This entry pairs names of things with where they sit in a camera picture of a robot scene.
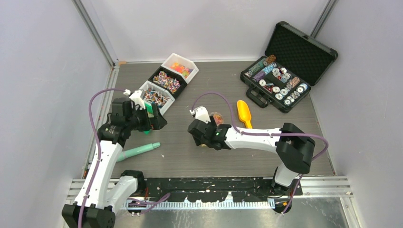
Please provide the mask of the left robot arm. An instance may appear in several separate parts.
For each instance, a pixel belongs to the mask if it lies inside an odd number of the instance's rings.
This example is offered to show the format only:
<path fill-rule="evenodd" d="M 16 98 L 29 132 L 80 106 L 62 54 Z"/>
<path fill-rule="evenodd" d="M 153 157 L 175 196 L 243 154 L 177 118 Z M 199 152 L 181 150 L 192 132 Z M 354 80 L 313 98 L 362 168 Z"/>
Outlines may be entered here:
<path fill-rule="evenodd" d="M 156 104 L 151 112 L 138 99 L 116 98 L 107 121 L 96 132 L 97 149 L 85 182 L 73 204 L 65 204 L 62 217 L 70 228 L 112 228 L 128 198 L 142 196 L 146 181 L 141 171 L 125 170 L 115 186 L 108 185 L 114 166 L 132 131 L 160 130 L 167 121 Z"/>

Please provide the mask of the green bin with candies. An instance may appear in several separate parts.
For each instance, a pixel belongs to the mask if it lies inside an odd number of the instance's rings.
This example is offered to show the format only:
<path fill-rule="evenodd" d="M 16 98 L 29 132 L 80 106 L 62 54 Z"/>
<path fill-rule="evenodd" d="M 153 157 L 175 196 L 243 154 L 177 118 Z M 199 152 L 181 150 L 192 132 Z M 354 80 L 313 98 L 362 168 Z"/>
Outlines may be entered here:
<path fill-rule="evenodd" d="M 154 129 L 154 127 L 152 125 L 152 118 L 154 118 L 154 112 L 158 110 L 158 106 L 156 103 L 145 102 L 144 104 L 145 104 L 145 107 L 147 110 L 148 120 L 150 121 L 150 129 L 148 131 L 144 132 L 146 135 L 148 135 Z"/>

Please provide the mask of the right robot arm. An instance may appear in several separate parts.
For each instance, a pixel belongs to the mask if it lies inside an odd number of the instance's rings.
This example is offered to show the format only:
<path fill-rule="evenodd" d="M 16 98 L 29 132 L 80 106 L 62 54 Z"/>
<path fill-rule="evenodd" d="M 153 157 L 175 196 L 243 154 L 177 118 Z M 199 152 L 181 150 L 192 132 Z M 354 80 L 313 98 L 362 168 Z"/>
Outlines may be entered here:
<path fill-rule="evenodd" d="M 281 164 L 271 182 L 271 192 L 285 194 L 299 174 L 310 172 L 315 141 L 292 123 L 281 128 L 245 129 L 230 124 L 194 120 L 188 127 L 197 146 L 204 144 L 215 150 L 255 149 L 275 153 Z"/>

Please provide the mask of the orange plastic scoop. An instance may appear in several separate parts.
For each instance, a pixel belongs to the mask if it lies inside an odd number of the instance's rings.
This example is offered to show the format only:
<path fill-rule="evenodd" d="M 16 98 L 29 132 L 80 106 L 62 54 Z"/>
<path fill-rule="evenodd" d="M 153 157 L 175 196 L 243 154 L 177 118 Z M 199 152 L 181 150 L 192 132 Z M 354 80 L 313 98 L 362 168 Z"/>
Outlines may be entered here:
<path fill-rule="evenodd" d="M 251 113 L 247 103 L 243 100 L 238 100 L 236 106 L 239 120 L 244 123 L 246 128 L 252 129 Z"/>

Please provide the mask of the clear plastic jar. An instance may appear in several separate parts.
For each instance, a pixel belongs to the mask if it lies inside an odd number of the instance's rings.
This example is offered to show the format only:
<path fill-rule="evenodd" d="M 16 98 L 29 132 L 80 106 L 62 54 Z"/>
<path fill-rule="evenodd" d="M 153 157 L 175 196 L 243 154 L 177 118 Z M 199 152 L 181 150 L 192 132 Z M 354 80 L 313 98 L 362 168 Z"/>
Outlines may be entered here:
<path fill-rule="evenodd" d="M 209 116 L 210 116 L 210 119 L 213 119 L 213 120 L 214 120 L 213 122 L 214 122 L 217 126 L 219 126 L 219 125 L 221 125 L 221 124 L 224 124 L 224 118 L 223 118 L 223 116 L 222 116 L 220 113 L 218 113 L 218 112 L 212 112 L 212 113 L 209 114 Z"/>

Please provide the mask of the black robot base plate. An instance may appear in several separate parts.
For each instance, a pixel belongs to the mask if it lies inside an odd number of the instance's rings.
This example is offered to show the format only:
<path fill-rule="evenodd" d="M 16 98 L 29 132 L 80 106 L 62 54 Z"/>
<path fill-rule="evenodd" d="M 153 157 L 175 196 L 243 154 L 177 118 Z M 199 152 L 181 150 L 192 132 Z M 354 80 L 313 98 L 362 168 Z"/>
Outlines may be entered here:
<path fill-rule="evenodd" d="M 289 198 L 292 193 L 303 195 L 300 186 L 294 190 L 296 183 L 297 180 L 293 180 L 289 190 L 275 192 L 271 177 L 147 178 L 140 190 L 131 196 L 152 201 L 170 193 L 168 202 L 223 202 L 229 197 L 236 203 L 261 202 L 267 197 Z"/>

